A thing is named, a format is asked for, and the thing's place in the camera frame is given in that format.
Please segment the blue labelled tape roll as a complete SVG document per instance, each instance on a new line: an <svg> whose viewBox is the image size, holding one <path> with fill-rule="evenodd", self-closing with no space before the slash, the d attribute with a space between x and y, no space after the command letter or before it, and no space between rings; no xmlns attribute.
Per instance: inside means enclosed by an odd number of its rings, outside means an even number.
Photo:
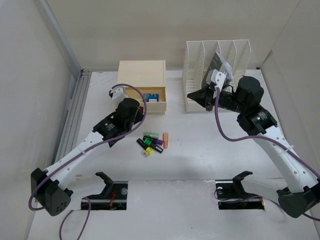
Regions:
<svg viewBox="0 0 320 240"><path fill-rule="evenodd" d="M160 95L158 93L144 93L143 99L147 103L157 103L160 101Z"/></svg>

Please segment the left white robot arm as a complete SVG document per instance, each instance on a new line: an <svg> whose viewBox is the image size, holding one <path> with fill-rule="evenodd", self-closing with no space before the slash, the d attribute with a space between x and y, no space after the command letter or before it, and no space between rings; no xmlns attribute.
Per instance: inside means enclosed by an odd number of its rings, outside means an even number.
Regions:
<svg viewBox="0 0 320 240"><path fill-rule="evenodd" d="M62 213L72 201L73 190L68 186L80 173L89 155L95 148L115 143L135 131L145 120L146 105L133 99L124 98L108 116L98 122L87 137L58 162L44 170L36 168L30 174L31 196L28 207L36 211L32 201L41 206L38 210L46 210L54 217Z"/></svg>

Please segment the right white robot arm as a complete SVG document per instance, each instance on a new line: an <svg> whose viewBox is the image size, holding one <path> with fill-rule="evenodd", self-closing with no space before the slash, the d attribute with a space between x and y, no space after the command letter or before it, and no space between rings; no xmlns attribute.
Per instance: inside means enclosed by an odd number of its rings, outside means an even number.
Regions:
<svg viewBox="0 0 320 240"><path fill-rule="evenodd" d="M233 178L232 193L237 197L245 194L258 195L278 202L282 210L292 218L304 215L320 202L320 175L305 163L283 136L271 113L261 105L264 89L251 76L243 76L235 91L224 91L223 79L211 80L200 90L187 94L187 98L206 109L214 111L215 121L221 136L229 142L254 140L269 156L286 182L286 187L277 189L274 184L245 181L251 172L246 171ZM238 113L237 122L246 136L228 137L221 127L218 109Z"/></svg>

